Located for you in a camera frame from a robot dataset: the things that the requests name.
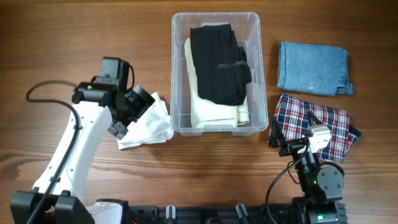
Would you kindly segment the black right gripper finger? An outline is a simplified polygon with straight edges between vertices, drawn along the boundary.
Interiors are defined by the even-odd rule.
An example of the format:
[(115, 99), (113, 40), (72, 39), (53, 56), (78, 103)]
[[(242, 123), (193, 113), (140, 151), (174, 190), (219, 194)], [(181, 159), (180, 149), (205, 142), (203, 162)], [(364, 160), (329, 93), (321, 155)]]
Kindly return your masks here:
[(312, 111), (307, 112), (307, 117), (308, 117), (309, 126), (315, 126), (320, 124), (320, 120), (315, 116), (315, 114)]
[(272, 148), (281, 148), (286, 145), (284, 134), (275, 117), (272, 118), (271, 133), (268, 140), (269, 146)]

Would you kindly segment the cream cloth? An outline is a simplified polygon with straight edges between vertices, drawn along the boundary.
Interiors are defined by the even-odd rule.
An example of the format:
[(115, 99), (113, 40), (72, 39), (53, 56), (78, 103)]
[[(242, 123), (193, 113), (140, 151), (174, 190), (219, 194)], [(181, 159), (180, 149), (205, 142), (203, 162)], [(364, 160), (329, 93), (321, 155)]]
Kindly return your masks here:
[(238, 106), (219, 105), (198, 96), (197, 75), (193, 63), (190, 38), (184, 43), (191, 99), (191, 125), (204, 128), (210, 125), (230, 125), (234, 128), (249, 122), (247, 98)]

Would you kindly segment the black garment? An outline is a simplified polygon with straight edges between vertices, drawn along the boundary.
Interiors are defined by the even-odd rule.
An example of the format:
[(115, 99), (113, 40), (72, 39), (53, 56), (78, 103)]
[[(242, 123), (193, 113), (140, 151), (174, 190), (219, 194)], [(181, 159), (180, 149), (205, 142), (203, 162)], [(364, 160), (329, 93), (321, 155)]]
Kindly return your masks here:
[(238, 45), (231, 25), (192, 28), (190, 48), (198, 96), (216, 104), (242, 105), (252, 76), (246, 51)]

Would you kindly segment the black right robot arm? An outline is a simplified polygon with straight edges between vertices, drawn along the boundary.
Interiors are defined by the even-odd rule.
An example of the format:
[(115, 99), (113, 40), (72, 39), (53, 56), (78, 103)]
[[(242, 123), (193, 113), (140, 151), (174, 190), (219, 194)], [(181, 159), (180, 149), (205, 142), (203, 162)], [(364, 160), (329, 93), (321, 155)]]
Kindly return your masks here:
[[(308, 130), (301, 138), (286, 140), (276, 118), (272, 119), (269, 146), (279, 149), (279, 156), (292, 156), (288, 165), (270, 184), (266, 193), (267, 223), (334, 223), (348, 222), (343, 198), (345, 172), (333, 162), (319, 162), (317, 152), (331, 139), (331, 131), (309, 111)], [(271, 208), (269, 197), (277, 181), (291, 169), (298, 175), (303, 195), (292, 199), (285, 210)]]

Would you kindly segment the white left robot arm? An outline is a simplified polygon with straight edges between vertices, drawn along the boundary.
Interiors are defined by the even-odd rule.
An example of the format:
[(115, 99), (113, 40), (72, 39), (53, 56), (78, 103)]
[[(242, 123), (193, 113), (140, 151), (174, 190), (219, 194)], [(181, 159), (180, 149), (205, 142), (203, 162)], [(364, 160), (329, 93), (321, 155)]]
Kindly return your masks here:
[(127, 126), (155, 99), (140, 86), (82, 82), (67, 104), (71, 116), (46, 170), (28, 192), (18, 191), (11, 202), (15, 223), (133, 223), (125, 200), (100, 199), (86, 207), (85, 183), (95, 152), (105, 134), (122, 139)]

